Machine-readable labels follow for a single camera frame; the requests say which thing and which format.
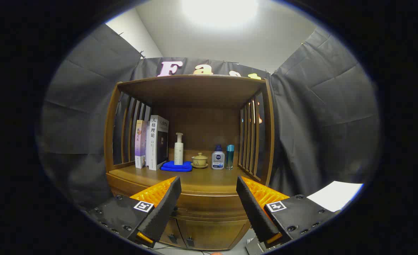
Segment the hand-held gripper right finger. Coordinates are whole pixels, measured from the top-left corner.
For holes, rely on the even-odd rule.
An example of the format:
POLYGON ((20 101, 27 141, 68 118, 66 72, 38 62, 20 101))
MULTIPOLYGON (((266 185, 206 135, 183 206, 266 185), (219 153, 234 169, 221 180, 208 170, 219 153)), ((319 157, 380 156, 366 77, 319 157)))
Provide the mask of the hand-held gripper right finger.
POLYGON ((336 216, 305 195, 287 196, 243 176, 238 176, 236 192, 266 248, 306 236, 336 216))

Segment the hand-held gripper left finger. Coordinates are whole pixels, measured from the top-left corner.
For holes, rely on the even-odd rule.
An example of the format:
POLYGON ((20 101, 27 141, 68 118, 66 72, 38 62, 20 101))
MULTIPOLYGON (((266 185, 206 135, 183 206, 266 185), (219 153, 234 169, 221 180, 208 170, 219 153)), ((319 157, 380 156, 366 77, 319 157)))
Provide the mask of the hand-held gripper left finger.
POLYGON ((181 179, 174 176, 135 195, 114 196, 89 210, 88 216, 123 239, 152 248, 165 231, 181 192, 181 179))

